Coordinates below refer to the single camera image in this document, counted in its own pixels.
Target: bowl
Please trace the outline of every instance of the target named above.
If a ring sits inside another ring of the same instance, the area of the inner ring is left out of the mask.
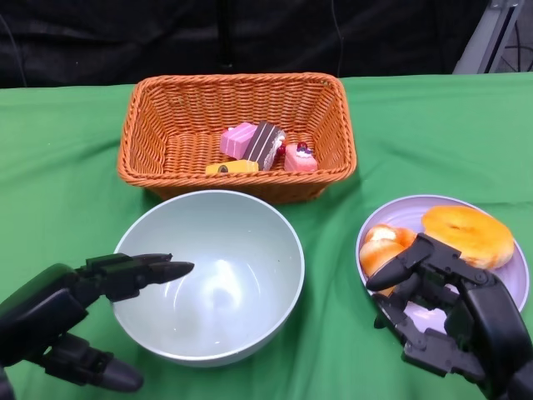
[[[417,233],[423,232],[422,216],[434,206],[467,206],[486,213],[468,202],[462,202],[461,200],[452,197],[430,194],[400,197],[379,207],[365,221],[361,227],[361,231],[359,231],[359,236],[357,237],[356,263],[363,284],[366,284],[367,277],[361,268],[359,251],[363,246],[363,240],[368,231],[378,223],[388,223],[395,227],[410,228]],[[519,311],[522,311],[529,293],[530,275],[526,258],[516,240],[515,251],[511,260],[503,267],[492,270],[492,272],[506,285],[507,290],[513,297]],[[439,308],[428,310],[418,304],[409,302],[405,312],[421,332],[424,332],[427,328],[432,328],[439,332],[446,333],[446,330],[444,329],[446,314]]]
[[[115,249],[164,252],[194,269],[114,303],[113,311],[138,344],[183,365],[216,367],[253,354],[280,330],[303,285],[304,256],[291,224],[239,192],[207,190],[163,202]]]

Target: wicker basket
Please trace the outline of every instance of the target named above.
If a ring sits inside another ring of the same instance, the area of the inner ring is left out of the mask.
[[[287,143],[306,142],[318,161],[315,172],[271,171],[206,175],[205,167],[230,158],[220,136],[242,122],[275,123]],[[356,167],[346,94],[323,73],[151,77],[134,89],[127,111],[118,173],[127,183],[163,199],[223,188],[269,203],[318,196]]]

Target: bowl rim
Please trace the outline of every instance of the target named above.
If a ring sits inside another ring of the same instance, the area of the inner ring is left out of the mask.
[[[209,194],[213,194],[213,193],[224,193],[224,194],[229,194],[229,195],[233,195],[233,196],[241,196],[241,197],[248,198],[248,199],[251,199],[253,201],[256,201],[256,202],[260,203],[261,205],[269,208],[272,212],[274,212],[288,226],[289,230],[292,233],[292,236],[294,237],[294,239],[296,241],[296,245],[298,246],[298,252],[300,253],[300,260],[301,260],[301,262],[300,262],[300,281],[298,282],[298,288],[296,290],[294,298],[291,301],[291,305],[283,313],[281,318],[270,329],[268,329],[268,331],[266,331],[260,337],[258,337],[257,339],[251,341],[250,343],[248,343],[248,344],[246,344],[244,346],[241,346],[241,347],[239,347],[239,348],[237,348],[235,350],[231,350],[229,352],[223,352],[223,353],[215,354],[215,355],[212,355],[212,356],[180,356],[180,355],[176,355],[176,354],[169,353],[169,352],[163,352],[162,350],[154,348],[151,345],[149,345],[147,343],[144,343],[141,340],[138,340],[138,338],[133,334],[133,332],[131,332],[128,328],[125,327],[124,323],[121,321],[121,318],[117,315],[117,310],[115,308],[115,304],[112,303],[112,310],[113,310],[113,314],[115,315],[115,318],[117,319],[117,321],[120,324],[120,326],[122,327],[122,329],[124,329],[124,331],[128,334],[128,336],[130,338],[132,338],[135,342],[137,342],[139,345],[144,347],[146,350],[149,350],[152,353],[155,353],[155,354],[157,354],[159,356],[162,356],[162,357],[165,357],[165,358],[170,358],[172,360],[184,361],[184,362],[210,362],[210,361],[220,360],[220,359],[223,359],[223,358],[228,358],[230,356],[233,356],[233,355],[236,355],[238,353],[244,352],[244,351],[246,351],[249,348],[254,348],[257,344],[262,343],[268,337],[270,337],[272,334],[274,334],[277,331],[277,329],[288,319],[289,315],[292,313],[292,310],[296,306],[296,302],[298,301],[298,298],[300,297],[300,294],[301,294],[301,290],[303,288],[303,281],[304,281],[304,277],[305,277],[305,274],[306,274],[306,268],[305,268],[306,262],[305,262],[305,258],[304,258],[304,254],[303,254],[303,249],[302,249],[301,243],[300,243],[300,238],[296,234],[296,231],[294,230],[292,225],[287,221],[287,219],[279,211],[277,211],[273,206],[271,206],[267,202],[262,201],[261,199],[259,199],[257,197],[253,197],[253,196],[251,196],[249,194],[245,194],[245,193],[242,193],[242,192],[234,192],[234,191],[231,191],[231,190],[216,190],[216,189],[215,190],[202,190],[202,191],[190,192],[190,193],[182,194],[181,196],[173,197],[173,198],[171,198],[169,200],[166,200],[165,202],[162,202],[162,203],[156,205],[155,207],[151,208],[147,212],[145,212],[143,215],[141,215],[133,223],[133,225],[131,225],[131,227],[122,235],[122,238],[118,242],[118,245],[115,247],[114,253],[118,252],[118,249],[121,247],[122,243],[125,241],[126,237],[129,235],[131,230],[133,230],[134,227],[136,225],[138,225],[138,223],[140,221],[142,221],[144,218],[148,217],[151,213],[153,213],[154,211],[158,210],[158,208],[162,208],[168,203],[179,201],[180,199],[188,198],[190,196],[209,195]]]
[[[404,197],[398,197],[393,200],[390,200],[390,202],[386,202],[381,207],[379,207],[377,210],[375,210],[370,216],[365,220],[365,222],[361,225],[361,228],[359,229],[359,233],[357,234],[357,241],[356,241],[356,265],[357,265],[357,271],[359,272],[359,276],[361,278],[361,283],[363,284],[363,287],[365,287],[366,284],[366,275],[362,270],[361,263],[359,262],[359,247],[361,246],[361,240],[363,240],[362,234],[363,231],[366,228],[366,225],[372,220],[374,215],[378,214],[382,209],[389,207],[393,203],[397,203],[403,200],[408,200],[410,198],[438,198],[438,199],[444,199],[444,200],[451,200],[453,202],[457,202],[459,204],[462,204],[464,206],[474,208],[477,211],[481,211],[484,214],[490,215],[487,211],[482,210],[479,207],[474,206],[473,204],[470,204],[469,202],[464,202],[462,200],[459,200],[458,198],[454,197],[448,197],[448,196],[441,196],[438,194],[414,194],[411,196],[404,196]],[[524,306],[526,305],[527,298],[529,297],[530,292],[530,269],[527,265],[526,256],[524,256],[524,253],[522,252],[522,249],[520,247],[520,244],[516,241],[516,239],[513,237],[513,242],[515,243],[515,247],[518,250],[518,254],[520,254],[521,260],[524,262],[524,265],[526,266],[526,294],[521,299],[520,306],[518,307],[518,311],[522,312],[524,309]]]

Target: bread roll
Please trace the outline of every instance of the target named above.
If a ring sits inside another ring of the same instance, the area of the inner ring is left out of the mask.
[[[415,241],[416,233],[406,227],[392,227],[386,223],[378,223],[368,231],[363,242],[379,239],[390,239],[408,248]]]
[[[363,244],[361,251],[359,252],[361,268],[368,277],[371,277],[379,271],[381,267],[405,249],[406,248],[400,245],[400,243],[390,239],[369,240]],[[380,291],[380,293],[388,296],[392,293],[393,289],[393,287],[390,287]]]
[[[508,227],[466,206],[436,206],[422,217],[425,233],[461,252],[461,258],[482,269],[499,268],[515,251]]]

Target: pink cake toy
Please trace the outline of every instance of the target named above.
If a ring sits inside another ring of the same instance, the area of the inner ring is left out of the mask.
[[[288,144],[285,149],[285,171],[316,171],[318,165],[311,149],[302,143]]]
[[[228,128],[221,137],[220,151],[227,156],[240,160],[252,140],[257,125],[243,122],[236,127]]]

